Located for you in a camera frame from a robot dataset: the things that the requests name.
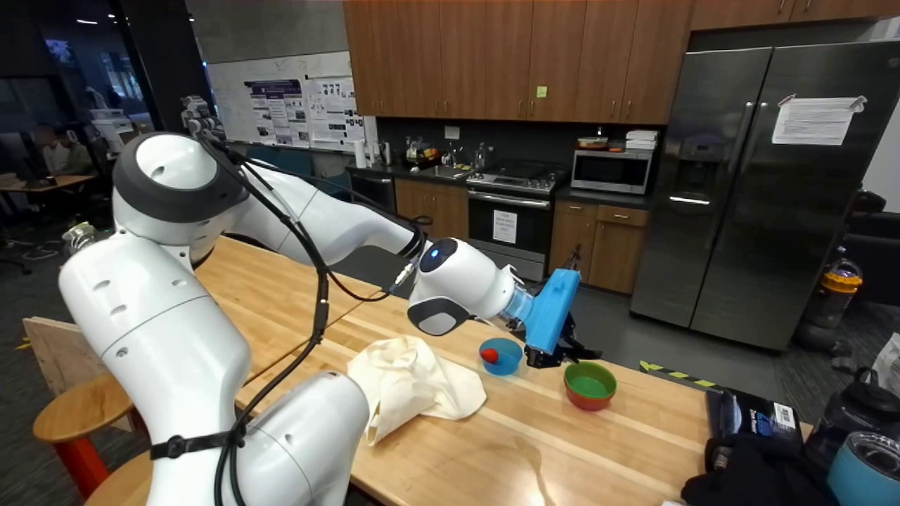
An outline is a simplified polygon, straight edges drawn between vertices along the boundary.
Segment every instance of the blue bowl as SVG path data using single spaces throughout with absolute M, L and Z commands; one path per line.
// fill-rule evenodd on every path
M 484 371 L 496 377 L 510 377 L 517 371 L 517 362 L 525 360 L 525 346 L 517 340 L 491 339 L 480 346 L 480 357 Z

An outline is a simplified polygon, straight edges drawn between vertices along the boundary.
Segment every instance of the stainless steel refrigerator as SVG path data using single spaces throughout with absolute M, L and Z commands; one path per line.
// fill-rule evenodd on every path
M 630 309 L 789 348 L 899 93 L 900 42 L 686 55 Z

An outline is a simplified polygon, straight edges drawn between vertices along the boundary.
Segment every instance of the paper sign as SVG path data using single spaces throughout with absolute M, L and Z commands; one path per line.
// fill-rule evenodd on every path
M 792 100 L 783 104 L 772 145 L 842 146 L 865 100 Z
M 496 211 L 496 233 L 492 233 L 492 239 L 516 244 L 516 237 L 517 237 L 517 213 Z

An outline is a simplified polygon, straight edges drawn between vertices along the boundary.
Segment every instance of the microwave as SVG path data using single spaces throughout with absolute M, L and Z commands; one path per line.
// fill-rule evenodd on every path
M 648 194 L 654 153 L 575 153 L 571 188 Z

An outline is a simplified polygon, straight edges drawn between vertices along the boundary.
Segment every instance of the black bag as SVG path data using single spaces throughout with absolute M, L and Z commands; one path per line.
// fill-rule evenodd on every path
M 690 506 L 838 506 L 825 475 L 799 444 L 762 437 L 706 441 L 706 475 L 682 489 Z

